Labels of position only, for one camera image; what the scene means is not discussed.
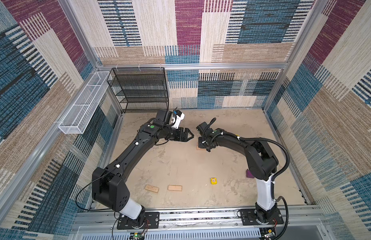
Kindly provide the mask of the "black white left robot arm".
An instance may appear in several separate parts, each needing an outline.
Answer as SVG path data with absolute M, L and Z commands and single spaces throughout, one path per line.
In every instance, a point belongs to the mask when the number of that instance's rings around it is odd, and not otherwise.
M 194 135 L 188 128 L 179 126 L 184 117 L 180 110 L 159 110 L 156 117 L 141 125 L 119 157 L 92 173 L 93 200 L 124 216 L 134 228 L 145 224 L 145 208 L 130 197 L 125 182 L 141 158 L 159 140 L 188 142 L 193 139 Z

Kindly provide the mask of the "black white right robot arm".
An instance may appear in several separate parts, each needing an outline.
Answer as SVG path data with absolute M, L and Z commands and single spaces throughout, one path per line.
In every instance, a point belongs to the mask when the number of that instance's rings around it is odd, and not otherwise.
M 276 173 L 278 159 L 269 144 L 266 141 L 245 140 L 223 129 L 213 130 L 205 122 L 198 125 L 196 129 L 200 133 L 201 143 L 207 150 L 225 147 L 246 157 L 248 170 L 256 179 L 256 219 L 262 224 L 270 222 L 277 209 L 272 177 Z

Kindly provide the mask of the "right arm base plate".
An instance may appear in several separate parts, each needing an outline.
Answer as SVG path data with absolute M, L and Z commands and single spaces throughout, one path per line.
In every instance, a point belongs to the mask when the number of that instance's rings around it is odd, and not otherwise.
M 278 208 L 273 208 L 269 211 L 255 208 L 241 209 L 236 212 L 236 216 L 241 219 L 244 226 L 284 224 L 284 219 Z

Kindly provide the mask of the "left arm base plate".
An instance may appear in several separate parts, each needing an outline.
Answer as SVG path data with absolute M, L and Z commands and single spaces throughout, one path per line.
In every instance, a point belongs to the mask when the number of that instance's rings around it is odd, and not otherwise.
M 120 215 L 116 228 L 118 230 L 158 229 L 159 220 L 159 212 L 145 212 L 143 215 L 140 214 L 136 220 L 133 220 L 126 215 Z

